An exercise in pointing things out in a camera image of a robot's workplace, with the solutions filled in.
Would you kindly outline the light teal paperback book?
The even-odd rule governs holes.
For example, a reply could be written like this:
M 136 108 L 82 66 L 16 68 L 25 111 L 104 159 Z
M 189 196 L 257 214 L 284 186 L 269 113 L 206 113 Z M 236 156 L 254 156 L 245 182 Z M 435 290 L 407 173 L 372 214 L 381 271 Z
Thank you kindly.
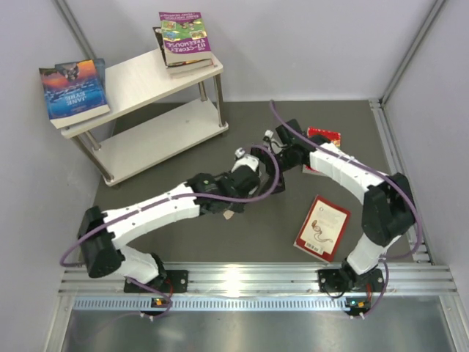
M 235 213 L 233 211 L 226 210 L 226 211 L 224 211 L 223 216 L 226 220 L 230 220 L 233 217 L 234 214 Z

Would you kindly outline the red Edward Tulane book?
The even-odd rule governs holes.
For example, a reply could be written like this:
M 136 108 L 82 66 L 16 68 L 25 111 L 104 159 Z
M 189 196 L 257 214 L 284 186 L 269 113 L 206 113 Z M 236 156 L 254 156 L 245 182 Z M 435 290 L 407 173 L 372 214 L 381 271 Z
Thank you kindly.
M 332 263 L 351 212 L 316 196 L 293 246 L 317 259 Z

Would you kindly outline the purple storey treehouse book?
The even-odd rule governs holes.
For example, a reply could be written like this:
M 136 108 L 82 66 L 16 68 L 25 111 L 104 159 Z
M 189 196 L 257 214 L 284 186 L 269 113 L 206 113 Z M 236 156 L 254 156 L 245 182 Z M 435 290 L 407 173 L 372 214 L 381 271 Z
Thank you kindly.
M 200 12 L 159 12 L 163 51 L 169 65 L 212 59 Z

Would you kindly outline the black treehouse book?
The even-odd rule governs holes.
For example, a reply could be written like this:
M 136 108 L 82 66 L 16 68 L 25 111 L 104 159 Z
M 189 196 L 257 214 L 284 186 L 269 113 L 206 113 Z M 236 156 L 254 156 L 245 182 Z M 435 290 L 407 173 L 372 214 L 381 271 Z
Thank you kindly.
M 160 27 L 153 27 L 152 31 L 153 31 L 153 34 L 154 34 L 155 39 L 157 41 L 161 56 L 163 58 L 164 65 L 166 66 L 167 69 L 169 69 L 169 64 L 168 64 L 167 59 L 166 59 L 166 52 L 165 52 L 165 48 L 164 48 L 163 34 L 162 34 L 162 31 L 161 31 L 161 28 Z

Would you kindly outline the blue Jane Eyre book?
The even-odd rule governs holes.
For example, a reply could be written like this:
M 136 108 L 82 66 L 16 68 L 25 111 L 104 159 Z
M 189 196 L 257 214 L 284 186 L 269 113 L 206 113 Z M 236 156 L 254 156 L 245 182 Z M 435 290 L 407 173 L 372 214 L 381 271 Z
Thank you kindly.
M 48 119 L 55 128 L 68 128 L 110 112 L 104 59 L 41 67 L 39 74 Z

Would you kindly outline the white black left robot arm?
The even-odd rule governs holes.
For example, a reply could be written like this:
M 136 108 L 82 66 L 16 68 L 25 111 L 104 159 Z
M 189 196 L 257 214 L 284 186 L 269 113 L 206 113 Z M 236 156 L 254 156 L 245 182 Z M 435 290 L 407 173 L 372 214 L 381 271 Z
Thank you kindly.
M 252 196 L 260 184 L 256 166 L 236 166 L 213 176 L 199 173 L 176 188 L 127 208 L 102 211 L 89 208 L 78 231 L 80 249 L 90 278 L 119 274 L 135 279 L 150 291 L 160 290 L 167 279 L 166 269 L 156 254 L 129 247 L 138 237 L 168 224 L 226 210 L 242 212 L 243 204 L 227 199 Z

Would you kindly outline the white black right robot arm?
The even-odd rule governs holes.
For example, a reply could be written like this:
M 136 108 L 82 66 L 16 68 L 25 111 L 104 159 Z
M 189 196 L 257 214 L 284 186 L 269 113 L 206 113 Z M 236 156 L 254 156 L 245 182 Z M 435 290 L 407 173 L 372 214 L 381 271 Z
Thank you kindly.
M 408 179 L 387 175 L 342 152 L 327 136 L 307 136 L 290 120 L 263 136 L 267 151 L 256 153 L 272 185 L 275 176 L 297 166 L 324 174 L 362 204 L 363 234 L 338 271 L 344 291 L 360 290 L 388 249 L 418 221 Z

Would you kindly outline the red storey treehouse book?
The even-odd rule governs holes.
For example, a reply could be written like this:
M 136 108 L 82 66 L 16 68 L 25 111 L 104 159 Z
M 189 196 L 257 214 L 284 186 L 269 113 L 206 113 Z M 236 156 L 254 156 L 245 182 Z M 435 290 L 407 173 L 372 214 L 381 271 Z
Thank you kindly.
M 180 77 L 198 73 L 201 69 L 205 69 L 206 67 L 212 67 L 212 66 L 213 66 L 213 60 L 206 59 L 206 60 L 200 60 L 200 61 L 192 62 L 192 63 L 185 63 L 183 65 L 178 65 L 175 67 L 168 67 L 166 72 L 172 78 L 180 78 Z

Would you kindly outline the white two-tier shelf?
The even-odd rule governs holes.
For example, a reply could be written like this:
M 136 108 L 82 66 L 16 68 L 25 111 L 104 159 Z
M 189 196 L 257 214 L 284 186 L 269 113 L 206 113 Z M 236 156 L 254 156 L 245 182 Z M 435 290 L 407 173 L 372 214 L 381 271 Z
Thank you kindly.
M 118 185 L 228 130 L 222 113 L 223 71 L 220 60 L 213 57 L 212 67 L 172 78 L 160 51 L 149 51 L 106 68 L 106 97 L 111 110 L 101 120 L 103 125 L 189 87 L 198 87 L 199 97 L 102 142 L 90 135 L 94 128 L 61 133 L 87 155 L 108 186 Z

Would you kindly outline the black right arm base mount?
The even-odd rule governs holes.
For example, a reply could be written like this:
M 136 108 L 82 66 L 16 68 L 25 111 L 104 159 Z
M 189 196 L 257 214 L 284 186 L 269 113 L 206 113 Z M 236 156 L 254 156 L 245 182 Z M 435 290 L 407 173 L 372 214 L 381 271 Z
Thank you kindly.
M 321 269 L 317 274 L 320 292 L 333 298 L 339 298 L 345 293 L 379 293 L 385 283 L 385 278 L 379 268 L 361 276 L 338 268 Z

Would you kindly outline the aluminium front rail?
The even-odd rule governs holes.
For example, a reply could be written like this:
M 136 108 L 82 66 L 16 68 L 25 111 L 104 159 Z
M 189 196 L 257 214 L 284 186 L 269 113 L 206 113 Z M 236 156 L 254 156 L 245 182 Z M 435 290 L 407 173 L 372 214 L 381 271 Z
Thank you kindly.
M 188 290 L 163 297 L 159 293 L 125 293 L 125 280 L 112 274 L 90 279 L 83 268 L 64 272 L 59 295 L 75 309 L 163 312 L 172 311 L 342 311 L 362 298 L 455 296 L 457 288 L 448 267 L 391 263 L 379 293 L 345 293 L 333 298 L 321 293 L 320 263 L 239 264 L 169 263 L 168 269 L 187 270 Z

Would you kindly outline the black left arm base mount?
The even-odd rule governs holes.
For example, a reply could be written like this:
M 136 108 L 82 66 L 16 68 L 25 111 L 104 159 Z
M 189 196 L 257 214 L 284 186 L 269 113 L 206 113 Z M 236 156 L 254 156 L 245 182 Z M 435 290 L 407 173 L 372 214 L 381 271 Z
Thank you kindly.
M 157 277 L 146 283 L 146 286 L 156 289 L 162 293 L 186 293 L 188 290 L 187 270 L 167 270 L 166 277 Z M 128 280 L 124 285 L 125 293 L 148 293 L 149 291 Z

